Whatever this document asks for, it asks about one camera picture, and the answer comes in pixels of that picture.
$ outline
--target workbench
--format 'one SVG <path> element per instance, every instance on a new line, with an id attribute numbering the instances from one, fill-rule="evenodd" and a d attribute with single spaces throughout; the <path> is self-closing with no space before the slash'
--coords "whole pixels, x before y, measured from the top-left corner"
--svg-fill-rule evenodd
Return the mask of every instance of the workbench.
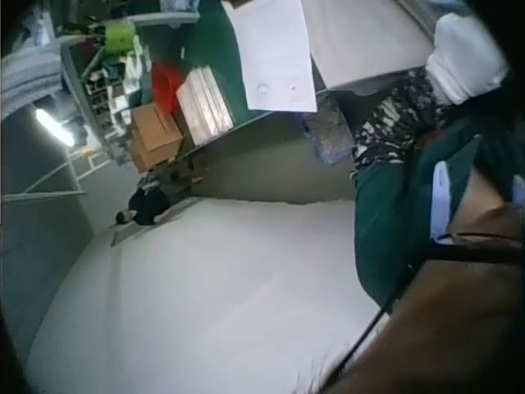
<path id="1" fill-rule="evenodd" d="M 376 93 L 401 71 L 423 65 L 433 49 L 428 34 L 397 2 L 302 2 L 318 93 L 327 90 L 352 90 L 361 95 Z M 140 16 L 134 18 L 140 23 Z M 195 67 L 209 66 L 233 124 L 228 131 L 199 145 L 182 126 L 185 138 L 176 159 L 187 157 L 269 113 L 248 109 L 235 33 L 218 0 L 201 0 L 198 19 L 180 24 L 169 34 L 170 37 L 162 37 L 171 43 L 165 58 L 152 60 L 166 62 L 186 74 Z M 184 123 L 180 113 L 175 119 L 179 124 Z"/>

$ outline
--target white cloth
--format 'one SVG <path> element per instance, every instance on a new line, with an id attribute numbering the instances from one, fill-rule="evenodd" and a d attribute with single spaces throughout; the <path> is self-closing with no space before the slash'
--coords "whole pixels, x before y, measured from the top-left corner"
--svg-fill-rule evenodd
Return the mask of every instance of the white cloth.
<path id="1" fill-rule="evenodd" d="M 436 25 L 427 72 L 458 105 L 500 87 L 507 64 L 485 26 L 474 16 L 446 14 Z"/>

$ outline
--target ceiling light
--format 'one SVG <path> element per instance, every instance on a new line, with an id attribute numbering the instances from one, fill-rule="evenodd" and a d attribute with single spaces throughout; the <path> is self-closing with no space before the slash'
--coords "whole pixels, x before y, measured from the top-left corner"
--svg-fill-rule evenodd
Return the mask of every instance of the ceiling light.
<path id="1" fill-rule="evenodd" d="M 69 147 L 75 145 L 73 135 L 69 131 L 64 130 L 64 128 L 43 109 L 39 108 L 36 110 L 36 120 L 39 121 L 40 124 L 53 135 L 53 137 L 60 140 L 64 145 Z"/>

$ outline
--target white paper sheet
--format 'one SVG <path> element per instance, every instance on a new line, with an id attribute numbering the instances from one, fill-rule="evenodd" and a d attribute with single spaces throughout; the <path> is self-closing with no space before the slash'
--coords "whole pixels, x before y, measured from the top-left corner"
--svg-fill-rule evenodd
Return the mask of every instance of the white paper sheet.
<path id="1" fill-rule="evenodd" d="M 312 60 L 301 0 L 252 0 L 231 20 L 249 109 L 316 112 Z"/>

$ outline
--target floor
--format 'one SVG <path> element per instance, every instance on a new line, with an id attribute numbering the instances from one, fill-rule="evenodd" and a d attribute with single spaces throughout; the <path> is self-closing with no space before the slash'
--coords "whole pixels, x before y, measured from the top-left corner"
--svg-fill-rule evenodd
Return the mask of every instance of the floor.
<path id="1" fill-rule="evenodd" d="M 382 96 L 345 93 L 338 101 L 355 128 Z M 205 155 L 208 170 L 194 187 L 197 195 L 292 204 L 354 198 L 351 158 L 334 166 L 317 161 L 310 141 L 288 113 L 273 113 L 233 131 L 210 144 Z"/>
<path id="2" fill-rule="evenodd" d="M 377 312 L 353 221 L 351 201 L 203 199 L 115 247 L 99 234 L 34 340 L 35 392 L 310 392 Z"/>

